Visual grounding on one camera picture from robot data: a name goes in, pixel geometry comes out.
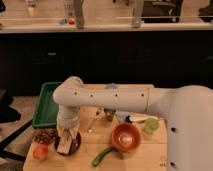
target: brown nuts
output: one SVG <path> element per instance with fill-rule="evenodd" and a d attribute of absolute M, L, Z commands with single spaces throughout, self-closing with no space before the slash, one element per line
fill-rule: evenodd
<path fill-rule="evenodd" d="M 34 137 L 34 141 L 39 144 L 49 145 L 55 140 L 56 136 L 56 129 L 42 129 L 38 130 Z"/>

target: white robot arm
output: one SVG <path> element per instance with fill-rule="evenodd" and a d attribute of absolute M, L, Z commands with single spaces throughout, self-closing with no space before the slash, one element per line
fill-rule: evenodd
<path fill-rule="evenodd" d="M 168 171 L 212 171 L 213 91 L 202 86 L 178 89 L 86 89 L 70 77 L 54 92 L 57 124 L 78 122 L 80 106 L 147 113 L 164 117 L 168 129 Z"/>

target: green tray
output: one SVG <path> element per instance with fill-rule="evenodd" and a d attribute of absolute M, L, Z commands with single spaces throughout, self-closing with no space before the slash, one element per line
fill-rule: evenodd
<path fill-rule="evenodd" d="M 33 128 L 56 127 L 58 105 L 53 100 L 53 92 L 61 82 L 47 82 L 42 85 L 39 101 L 33 116 Z"/>

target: orange bowl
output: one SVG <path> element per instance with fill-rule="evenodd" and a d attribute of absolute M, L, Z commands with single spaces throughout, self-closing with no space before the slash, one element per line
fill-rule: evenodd
<path fill-rule="evenodd" d="M 141 135 L 136 126 L 130 123 L 121 123 L 113 129 L 111 142 L 118 150 L 130 152 L 140 145 Z"/>

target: black cabinet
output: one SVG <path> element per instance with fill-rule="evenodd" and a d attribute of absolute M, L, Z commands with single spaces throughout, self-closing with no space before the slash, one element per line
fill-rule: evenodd
<path fill-rule="evenodd" d="M 0 35 L 0 87 L 38 95 L 44 82 L 213 87 L 213 31 Z"/>

